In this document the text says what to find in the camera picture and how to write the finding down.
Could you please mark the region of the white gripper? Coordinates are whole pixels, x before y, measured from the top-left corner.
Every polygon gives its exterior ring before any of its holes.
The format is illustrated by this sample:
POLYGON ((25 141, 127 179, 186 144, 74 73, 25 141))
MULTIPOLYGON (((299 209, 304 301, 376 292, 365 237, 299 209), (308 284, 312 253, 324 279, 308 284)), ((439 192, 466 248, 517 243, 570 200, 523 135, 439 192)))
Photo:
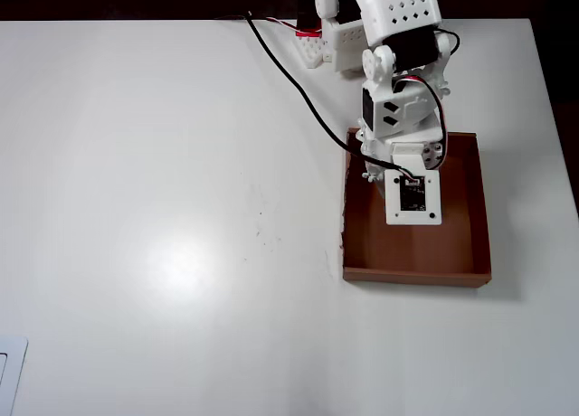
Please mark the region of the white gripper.
MULTIPOLYGON (((356 138, 362 141, 361 151, 365 156, 393 163, 410 172, 438 170, 447 154, 448 134, 437 125, 381 138, 371 138, 370 129, 364 128, 356 133, 356 138)), ((385 195, 384 171, 379 165, 365 162, 362 173, 381 197, 385 195)))

